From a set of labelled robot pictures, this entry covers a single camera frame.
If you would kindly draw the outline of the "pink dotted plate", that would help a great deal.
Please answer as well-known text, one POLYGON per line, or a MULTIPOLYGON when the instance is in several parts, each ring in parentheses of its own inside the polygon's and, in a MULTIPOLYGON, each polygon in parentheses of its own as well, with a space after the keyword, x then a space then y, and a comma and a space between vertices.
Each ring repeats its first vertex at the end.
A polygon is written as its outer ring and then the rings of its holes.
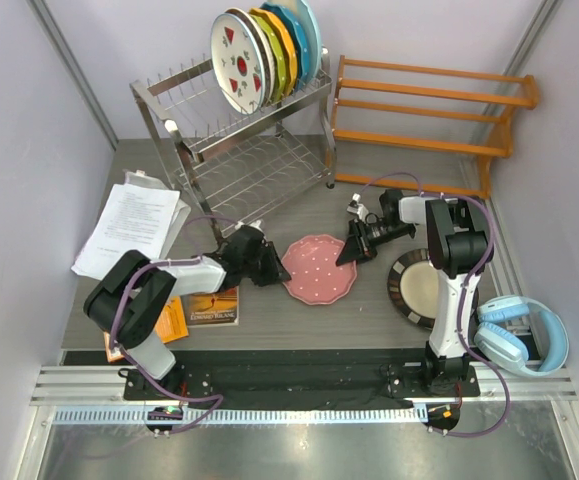
POLYGON ((327 234, 307 235, 292 243, 281 258, 291 279, 289 295, 306 305, 331 305, 346 296, 357 279, 354 262, 337 265, 345 242, 327 234))

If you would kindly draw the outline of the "steel dish rack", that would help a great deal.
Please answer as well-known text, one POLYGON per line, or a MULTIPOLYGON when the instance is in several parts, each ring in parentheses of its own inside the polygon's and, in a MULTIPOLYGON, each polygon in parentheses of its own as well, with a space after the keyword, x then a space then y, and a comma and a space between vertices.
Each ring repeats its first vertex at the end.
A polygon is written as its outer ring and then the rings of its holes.
POLYGON ((318 183, 335 185, 337 153, 327 112, 330 55, 316 76, 278 103, 233 109, 210 59, 130 90, 167 184, 186 192, 216 241, 318 183))

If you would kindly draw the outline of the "white strawberry plate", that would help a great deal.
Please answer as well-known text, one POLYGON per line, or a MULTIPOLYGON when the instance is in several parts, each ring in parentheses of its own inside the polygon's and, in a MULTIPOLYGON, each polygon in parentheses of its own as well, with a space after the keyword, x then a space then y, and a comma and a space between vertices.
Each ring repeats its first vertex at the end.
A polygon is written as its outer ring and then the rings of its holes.
POLYGON ((214 75, 228 103, 239 114, 257 112, 267 81, 253 32, 235 14, 222 13, 212 25, 210 47, 214 75))

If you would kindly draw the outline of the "brown floral pattern plate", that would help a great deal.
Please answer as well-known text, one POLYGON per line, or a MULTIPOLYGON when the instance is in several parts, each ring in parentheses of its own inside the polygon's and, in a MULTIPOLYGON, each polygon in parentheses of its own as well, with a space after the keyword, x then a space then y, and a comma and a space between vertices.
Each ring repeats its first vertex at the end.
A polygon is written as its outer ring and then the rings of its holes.
POLYGON ((236 7, 228 8, 226 12, 235 15, 245 23, 251 32, 256 33, 255 43, 260 49, 263 58, 263 66, 265 68, 264 76, 266 80, 266 90, 263 105, 270 106, 272 104, 274 87, 276 86, 276 64, 267 36, 257 22, 255 16, 252 16, 244 10, 236 7))

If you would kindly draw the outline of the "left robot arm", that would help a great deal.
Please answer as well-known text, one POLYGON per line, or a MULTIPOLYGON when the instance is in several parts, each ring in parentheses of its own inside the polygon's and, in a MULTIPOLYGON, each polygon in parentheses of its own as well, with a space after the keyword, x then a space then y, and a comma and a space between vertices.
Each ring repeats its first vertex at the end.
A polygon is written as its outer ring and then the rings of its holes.
POLYGON ((150 260, 137 250, 123 254, 86 298, 85 315, 127 354, 159 398, 182 385, 174 354, 155 332, 172 297, 213 294, 249 279, 258 287, 291 280, 258 222, 241 224, 210 253, 181 260, 150 260))

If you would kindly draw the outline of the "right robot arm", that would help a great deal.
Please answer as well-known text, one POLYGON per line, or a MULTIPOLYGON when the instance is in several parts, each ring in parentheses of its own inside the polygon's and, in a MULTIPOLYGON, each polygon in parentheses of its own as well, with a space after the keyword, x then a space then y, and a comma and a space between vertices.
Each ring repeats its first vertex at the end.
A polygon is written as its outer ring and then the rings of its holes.
POLYGON ((468 380, 468 326, 473 296, 485 266, 493 258, 493 228, 475 198, 441 194, 405 196, 387 189, 379 197, 383 215, 369 220, 361 195, 352 196, 348 234, 336 264, 364 263, 377 247, 426 228, 429 261, 437 272, 438 307, 425 344, 420 373, 407 376, 427 395, 449 395, 468 380))

